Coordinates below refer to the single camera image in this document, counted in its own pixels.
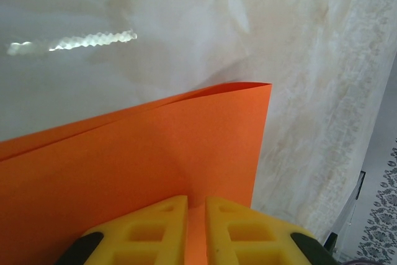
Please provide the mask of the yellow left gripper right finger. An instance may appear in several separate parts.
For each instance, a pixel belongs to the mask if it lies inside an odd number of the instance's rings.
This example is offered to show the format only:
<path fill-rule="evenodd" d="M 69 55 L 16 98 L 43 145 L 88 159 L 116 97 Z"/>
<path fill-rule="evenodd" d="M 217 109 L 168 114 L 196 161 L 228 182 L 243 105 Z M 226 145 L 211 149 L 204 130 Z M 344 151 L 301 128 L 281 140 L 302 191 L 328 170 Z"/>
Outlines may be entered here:
<path fill-rule="evenodd" d="M 334 264 L 334 258 L 302 227 L 221 197 L 205 200 L 209 264 Z"/>

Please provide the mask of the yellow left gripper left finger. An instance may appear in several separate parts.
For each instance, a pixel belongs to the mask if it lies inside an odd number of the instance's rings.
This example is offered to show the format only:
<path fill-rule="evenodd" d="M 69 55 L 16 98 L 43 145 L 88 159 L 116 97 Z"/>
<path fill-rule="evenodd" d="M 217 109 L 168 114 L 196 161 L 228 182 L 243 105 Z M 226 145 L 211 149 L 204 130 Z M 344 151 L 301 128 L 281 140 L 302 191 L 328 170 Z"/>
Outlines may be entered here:
<path fill-rule="evenodd" d="M 184 264 L 187 196 L 177 195 L 97 225 L 58 264 Z"/>

